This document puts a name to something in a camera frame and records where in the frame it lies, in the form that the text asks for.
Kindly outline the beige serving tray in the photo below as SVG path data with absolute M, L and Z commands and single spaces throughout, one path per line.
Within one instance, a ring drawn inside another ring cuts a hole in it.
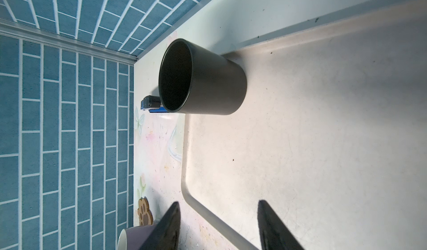
M 228 54 L 230 115 L 185 118 L 185 201 L 239 249 L 266 200 L 307 250 L 427 247 L 427 0 Z

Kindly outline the paw print coaster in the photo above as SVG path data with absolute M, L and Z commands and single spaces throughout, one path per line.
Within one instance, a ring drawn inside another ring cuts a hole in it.
M 150 210 L 150 204 L 146 197 L 138 200 L 137 216 L 140 226 L 151 226 L 154 224 L 154 218 Z

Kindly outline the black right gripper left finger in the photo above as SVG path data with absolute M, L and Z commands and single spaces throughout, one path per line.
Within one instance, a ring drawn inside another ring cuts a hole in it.
M 173 202 L 139 250 L 177 250 L 180 228 L 180 205 Z

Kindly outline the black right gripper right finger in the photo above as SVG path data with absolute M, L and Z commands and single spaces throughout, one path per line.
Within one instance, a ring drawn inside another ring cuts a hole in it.
M 263 250 L 304 250 L 266 200 L 258 203 L 258 227 Z

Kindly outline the black mug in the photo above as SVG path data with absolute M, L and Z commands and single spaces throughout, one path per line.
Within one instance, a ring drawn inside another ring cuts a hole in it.
M 230 115 L 247 86 L 241 66 L 184 39 L 173 41 L 161 62 L 159 95 L 170 113 Z

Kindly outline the lavender mug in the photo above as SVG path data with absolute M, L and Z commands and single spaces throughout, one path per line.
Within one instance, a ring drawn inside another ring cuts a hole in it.
M 120 232 L 117 250 L 138 250 L 148 239 L 156 225 L 135 226 Z

